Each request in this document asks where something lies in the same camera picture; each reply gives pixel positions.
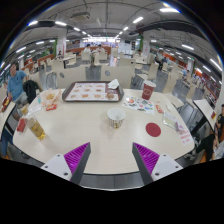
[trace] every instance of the white table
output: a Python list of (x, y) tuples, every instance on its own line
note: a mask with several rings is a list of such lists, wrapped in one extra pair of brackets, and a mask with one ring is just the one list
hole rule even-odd
[[(125, 89), (125, 94), (141, 97), (142, 90)], [(187, 129), (179, 113), (162, 93), (154, 92), (151, 100), (166, 110), (165, 104)], [(88, 174), (122, 174), (137, 172), (138, 166), (132, 154), (133, 142), (144, 145), (159, 154), (169, 154), (177, 159), (194, 147), (191, 142), (182, 145), (177, 132), (163, 124), (163, 115), (155, 108), (155, 115), (127, 109), (121, 102), (71, 102), (61, 99), (58, 108), (53, 111), (42, 110), (36, 117), (46, 132), (46, 138), (38, 140), (29, 129), (24, 133), (16, 132), (13, 142), (20, 150), (43, 163), (49, 161), (56, 153), (65, 154), (74, 148), (91, 143), (91, 154), (84, 173)], [(37, 104), (35, 99), (31, 107)], [(107, 111), (118, 107), (125, 111), (126, 118), (118, 130), (109, 127)], [(145, 127), (154, 122), (161, 128), (157, 138), (147, 134)]]
[(12, 112), (12, 110), (15, 107), (15, 103), (13, 103), (12, 101), (10, 102), (10, 104), (8, 105), (7, 109), (5, 110), (5, 112), (1, 112), (0, 113), (0, 139), (1, 139), (1, 135), (2, 135), (2, 131), (7, 123), (7, 120)]
[(211, 115), (213, 113), (212, 107), (209, 105), (208, 101), (206, 99), (203, 100), (194, 100), (193, 101), (195, 106), (200, 110), (200, 112), (203, 114), (203, 118), (199, 121), (199, 123), (194, 127), (194, 129), (191, 131), (192, 135), (195, 135), (197, 131), (206, 123), (208, 122), (211, 129), (214, 130), (215, 126), (215, 120), (211, 118)]

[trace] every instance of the red cup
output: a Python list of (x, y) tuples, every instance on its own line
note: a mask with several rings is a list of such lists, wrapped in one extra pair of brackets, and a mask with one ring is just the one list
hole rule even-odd
[(146, 80), (143, 86), (142, 98), (144, 100), (149, 100), (155, 87), (156, 87), (155, 83)]

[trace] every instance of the food package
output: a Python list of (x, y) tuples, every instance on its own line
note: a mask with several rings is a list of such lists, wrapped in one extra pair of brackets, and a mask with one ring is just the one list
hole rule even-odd
[(57, 104), (52, 104), (52, 105), (47, 106), (46, 111), (55, 110), (56, 108), (57, 108)]
[(61, 96), (61, 89), (52, 90), (49, 89), (46, 92), (41, 93), (41, 103), (42, 106), (50, 106), (54, 104), (55, 101), (59, 100)]

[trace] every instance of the red circle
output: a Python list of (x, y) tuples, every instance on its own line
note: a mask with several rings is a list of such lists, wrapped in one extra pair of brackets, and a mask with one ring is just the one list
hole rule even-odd
[(155, 123), (148, 123), (146, 125), (146, 131), (152, 137), (158, 137), (161, 134), (160, 127), (157, 124), (155, 124)]

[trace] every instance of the cup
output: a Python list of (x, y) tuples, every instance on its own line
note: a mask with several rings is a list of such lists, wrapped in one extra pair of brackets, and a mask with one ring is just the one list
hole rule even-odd
[(118, 129), (124, 121), (125, 112), (120, 108), (111, 108), (108, 110), (107, 116), (109, 118), (109, 125)]
[(154, 88), (156, 87), (156, 84), (149, 81), (149, 80), (146, 80), (144, 81), (144, 86), (143, 86), (143, 92), (142, 92), (142, 98), (144, 100), (149, 100), (153, 91), (154, 91)]

